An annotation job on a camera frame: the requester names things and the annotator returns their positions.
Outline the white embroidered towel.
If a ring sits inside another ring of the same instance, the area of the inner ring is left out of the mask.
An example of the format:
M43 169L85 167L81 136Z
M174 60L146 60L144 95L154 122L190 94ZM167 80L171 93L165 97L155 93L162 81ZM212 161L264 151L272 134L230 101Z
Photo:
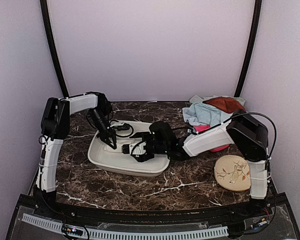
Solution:
M123 144L119 143L116 145L116 149L113 149L109 145L104 147L104 151L106 154L123 154Z

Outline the pink towel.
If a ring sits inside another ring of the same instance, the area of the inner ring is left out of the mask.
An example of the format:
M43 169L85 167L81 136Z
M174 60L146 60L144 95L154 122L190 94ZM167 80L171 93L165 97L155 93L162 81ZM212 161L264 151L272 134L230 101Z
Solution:
M198 126L194 126L194 129L197 131L197 132L202 132L204 130L207 130L210 128L210 125L198 125ZM230 145L227 144L227 145L223 145L223 146L219 146L219 147L216 147L216 148L213 148L213 149L210 149L209 151L212 152L212 153L216 153L216 152L220 152L226 148L228 148Z

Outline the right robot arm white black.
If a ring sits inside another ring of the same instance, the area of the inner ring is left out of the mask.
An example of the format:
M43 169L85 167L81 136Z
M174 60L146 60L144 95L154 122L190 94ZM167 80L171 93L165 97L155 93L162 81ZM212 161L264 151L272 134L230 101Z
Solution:
M245 205L245 213L256 217L265 208L263 199L268 192L269 161L273 150L269 149L268 128L255 116L256 112L238 110L223 122L183 138L176 137L168 123L157 121L149 126L148 132L135 133L132 138L141 140L123 146L121 151L139 163L156 155L183 161L224 145L236 145L251 173L250 197L253 200Z

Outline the white plastic basin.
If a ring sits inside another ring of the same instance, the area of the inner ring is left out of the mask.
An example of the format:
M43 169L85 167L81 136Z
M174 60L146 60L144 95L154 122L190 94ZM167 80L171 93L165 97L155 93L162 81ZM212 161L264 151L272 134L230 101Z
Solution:
M130 124L130 129L126 131L116 131L116 144L133 144L142 140L141 137L131 138L136 133L149 132L148 122L141 121L125 121L119 120L115 122L124 122ZM104 151L106 144L98 138L99 128L110 128L111 123L98 123L95 127L95 133L89 149L88 159L98 168L113 173L124 175L139 176L139 177L156 177L159 176L168 166L170 160L167 156L157 155L154 158L145 161L137 162L130 154L108 154Z

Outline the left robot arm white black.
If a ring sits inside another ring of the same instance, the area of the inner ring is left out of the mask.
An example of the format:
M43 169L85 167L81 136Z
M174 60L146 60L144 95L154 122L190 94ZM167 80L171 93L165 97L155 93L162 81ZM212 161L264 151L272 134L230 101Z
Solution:
M117 148L116 131L110 125L109 115L113 109L105 94L86 92L72 97L50 97L41 119L42 145L39 170L34 188L34 195L44 199L41 210L50 218L57 218L61 213L56 201L56 172L58 158L64 140L70 132L70 116L87 110L87 118L97 129L97 137L112 149Z

